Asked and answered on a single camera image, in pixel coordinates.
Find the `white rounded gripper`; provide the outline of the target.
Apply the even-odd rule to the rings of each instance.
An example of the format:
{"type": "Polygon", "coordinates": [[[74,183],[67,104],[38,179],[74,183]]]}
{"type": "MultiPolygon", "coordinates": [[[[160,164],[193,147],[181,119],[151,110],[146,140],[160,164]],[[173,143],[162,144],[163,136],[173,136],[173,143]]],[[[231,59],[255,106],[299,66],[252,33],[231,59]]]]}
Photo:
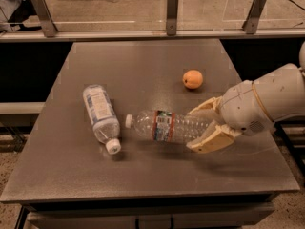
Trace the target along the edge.
{"type": "Polygon", "coordinates": [[[190,150],[200,154],[226,148],[242,134],[256,135],[274,126],[258,97],[253,81],[243,81],[231,87],[222,97],[204,101],[190,110],[189,115],[204,110],[213,110],[217,114],[220,112],[226,124],[214,120],[201,137],[186,144],[190,150]]]}

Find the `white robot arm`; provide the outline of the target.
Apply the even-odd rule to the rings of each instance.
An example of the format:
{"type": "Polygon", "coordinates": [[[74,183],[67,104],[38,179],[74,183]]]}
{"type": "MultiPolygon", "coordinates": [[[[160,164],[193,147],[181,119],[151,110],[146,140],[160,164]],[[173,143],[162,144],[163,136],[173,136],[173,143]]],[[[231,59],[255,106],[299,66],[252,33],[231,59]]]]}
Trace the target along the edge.
{"type": "Polygon", "coordinates": [[[213,152],[233,144],[241,135],[257,135],[270,131],[279,121],[304,116],[305,43],[298,57],[298,65],[289,63],[255,81],[245,80],[188,112],[212,122],[187,147],[201,154],[213,152]]]}

